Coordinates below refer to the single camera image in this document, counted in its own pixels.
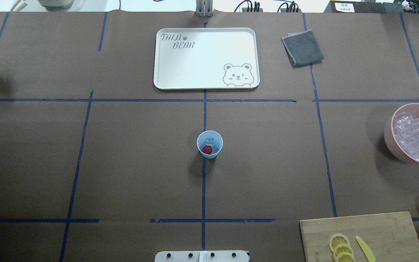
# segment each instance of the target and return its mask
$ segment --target gray towel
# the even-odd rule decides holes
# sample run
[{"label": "gray towel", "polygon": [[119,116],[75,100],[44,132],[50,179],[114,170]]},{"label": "gray towel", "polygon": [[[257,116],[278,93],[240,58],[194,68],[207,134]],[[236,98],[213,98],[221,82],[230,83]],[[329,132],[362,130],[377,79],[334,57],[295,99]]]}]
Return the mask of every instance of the gray towel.
[{"label": "gray towel", "polygon": [[313,31],[289,33],[281,38],[292,66],[301,67],[324,59]]}]

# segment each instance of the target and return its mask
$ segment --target bear face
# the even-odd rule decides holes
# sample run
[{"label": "bear face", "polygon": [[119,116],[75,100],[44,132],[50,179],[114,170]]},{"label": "bear face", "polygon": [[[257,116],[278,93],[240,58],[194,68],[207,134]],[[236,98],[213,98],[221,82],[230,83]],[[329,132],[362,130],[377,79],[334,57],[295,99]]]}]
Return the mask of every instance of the bear face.
[{"label": "bear face", "polygon": [[226,74],[223,77],[223,81],[228,87],[249,87],[255,81],[255,78],[251,75],[250,64],[243,64],[242,66],[226,64],[224,65],[224,70],[226,70]]}]

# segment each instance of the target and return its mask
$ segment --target lemon slice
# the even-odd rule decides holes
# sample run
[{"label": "lemon slice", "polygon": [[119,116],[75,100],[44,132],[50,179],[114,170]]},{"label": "lemon slice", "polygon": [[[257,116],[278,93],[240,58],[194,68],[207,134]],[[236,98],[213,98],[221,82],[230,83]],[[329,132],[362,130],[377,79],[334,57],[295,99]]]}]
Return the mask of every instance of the lemon slice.
[{"label": "lemon slice", "polygon": [[333,234],[329,238],[329,249],[331,250],[331,252],[334,252],[334,249],[336,248],[336,246],[337,245],[340,245],[340,244],[348,244],[348,245],[350,245],[350,241],[343,234]]},{"label": "lemon slice", "polygon": [[352,254],[342,252],[336,257],[336,262],[356,262],[356,260]]},{"label": "lemon slice", "polygon": [[332,252],[332,255],[334,259],[340,254],[340,253],[349,253],[352,255],[352,257],[355,257],[354,250],[349,244],[339,244],[334,248],[334,252]]}]

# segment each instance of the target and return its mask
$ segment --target wooden cutting board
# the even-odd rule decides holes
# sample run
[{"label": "wooden cutting board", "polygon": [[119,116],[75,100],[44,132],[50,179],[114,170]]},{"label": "wooden cutting board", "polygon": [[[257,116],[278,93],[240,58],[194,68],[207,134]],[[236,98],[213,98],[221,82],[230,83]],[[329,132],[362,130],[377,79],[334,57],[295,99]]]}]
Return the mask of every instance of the wooden cutting board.
[{"label": "wooden cutting board", "polygon": [[329,238],[344,234],[351,242],[356,262],[366,262],[355,240],[361,237],[377,262],[419,262],[419,242],[409,212],[309,219],[300,221],[306,262],[331,262]]}]

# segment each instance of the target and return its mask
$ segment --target red fruit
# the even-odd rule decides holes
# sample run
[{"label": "red fruit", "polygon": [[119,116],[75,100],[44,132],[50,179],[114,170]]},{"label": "red fruit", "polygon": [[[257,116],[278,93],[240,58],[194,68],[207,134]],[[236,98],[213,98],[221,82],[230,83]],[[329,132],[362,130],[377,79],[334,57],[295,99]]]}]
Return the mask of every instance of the red fruit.
[{"label": "red fruit", "polygon": [[205,153],[207,155],[210,155],[213,152],[213,149],[211,148],[211,146],[204,146],[201,149],[201,152],[203,152],[203,153]]}]

